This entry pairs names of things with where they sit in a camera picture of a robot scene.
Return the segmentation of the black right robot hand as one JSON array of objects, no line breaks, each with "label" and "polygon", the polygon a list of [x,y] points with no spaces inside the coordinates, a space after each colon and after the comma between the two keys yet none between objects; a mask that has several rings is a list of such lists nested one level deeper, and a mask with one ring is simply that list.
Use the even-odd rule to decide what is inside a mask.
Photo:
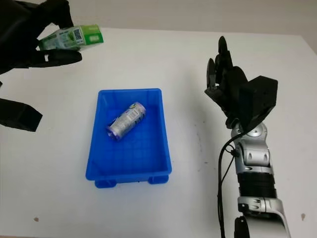
[{"label": "black right robot hand", "polygon": [[224,36],[218,41],[218,55],[210,58],[207,65],[207,88],[210,97],[226,115],[226,127],[232,129],[239,122],[239,88],[247,83],[241,68],[234,66]]}]

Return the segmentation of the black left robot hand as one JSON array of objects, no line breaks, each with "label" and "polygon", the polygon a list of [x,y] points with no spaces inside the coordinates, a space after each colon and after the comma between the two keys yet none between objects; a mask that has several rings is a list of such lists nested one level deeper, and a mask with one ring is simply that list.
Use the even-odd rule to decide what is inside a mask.
[{"label": "black left robot hand", "polygon": [[72,50],[38,51],[39,35],[51,23],[72,27],[69,2],[47,0],[36,4],[20,0],[0,2],[0,72],[14,68],[54,67],[82,60]]}]

